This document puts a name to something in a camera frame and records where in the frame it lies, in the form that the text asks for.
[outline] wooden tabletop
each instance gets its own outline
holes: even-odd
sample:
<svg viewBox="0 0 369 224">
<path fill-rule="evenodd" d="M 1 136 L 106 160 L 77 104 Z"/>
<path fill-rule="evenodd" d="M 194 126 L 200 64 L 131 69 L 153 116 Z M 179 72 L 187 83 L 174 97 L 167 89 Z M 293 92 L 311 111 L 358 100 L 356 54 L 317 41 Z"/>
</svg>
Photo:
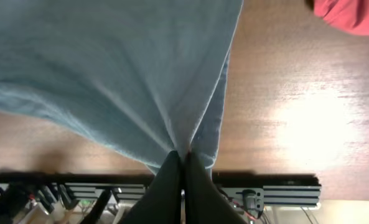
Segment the wooden tabletop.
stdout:
<svg viewBox="0 0 369 224">
<path fill-rule="evenodd" d="M 48 121 L 0 113 L 0 170 L 149 173 Z M 317 174 L 322 198 L 369 200 L 369 37 L 302 0 L 245 0 L 215 170 Z"/>
</svg>

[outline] wrinkle in cloth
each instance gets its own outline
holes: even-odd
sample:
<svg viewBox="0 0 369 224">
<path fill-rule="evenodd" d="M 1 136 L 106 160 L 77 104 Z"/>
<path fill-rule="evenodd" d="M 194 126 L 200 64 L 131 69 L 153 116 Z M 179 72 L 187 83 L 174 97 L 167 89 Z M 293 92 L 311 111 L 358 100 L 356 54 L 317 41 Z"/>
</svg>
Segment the wrinkle in cloth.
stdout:
<svg viewBox="0 0 369 224">
<path fill-rule="evenodd" d="M 190 149 L 209 169 L 241 6 L 0 0 L 0 111 L 51 120 L 153 171 Z"/>
</svg>

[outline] blue-gray towel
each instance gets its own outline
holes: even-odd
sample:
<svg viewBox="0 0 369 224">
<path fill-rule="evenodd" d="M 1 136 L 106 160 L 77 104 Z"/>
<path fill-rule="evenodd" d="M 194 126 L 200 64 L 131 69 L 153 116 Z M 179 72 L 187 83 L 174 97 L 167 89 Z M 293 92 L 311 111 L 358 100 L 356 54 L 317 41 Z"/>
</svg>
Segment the blue-gray towel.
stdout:
<svg viewBox="0 0 369 224">
<path fill-rule="evenodd" d="M 241 5 L 0 0 L 0 111 L 51 120 L 152 170 L 191 148 L 211 168 Z"/>
</svg>

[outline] red cloth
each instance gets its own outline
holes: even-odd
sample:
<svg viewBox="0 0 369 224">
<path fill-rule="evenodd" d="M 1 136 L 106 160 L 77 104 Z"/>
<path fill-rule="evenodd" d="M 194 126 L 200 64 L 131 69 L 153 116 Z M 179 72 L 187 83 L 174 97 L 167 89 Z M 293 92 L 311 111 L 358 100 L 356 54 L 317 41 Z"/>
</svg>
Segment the red cloth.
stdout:
<svg viewBox="0 0 369 224">
<path fill-rule="evenodd" d="M 345 32 L 369 35 L 369 0 L 315 0 L 314 14 Z"/>
</svg>

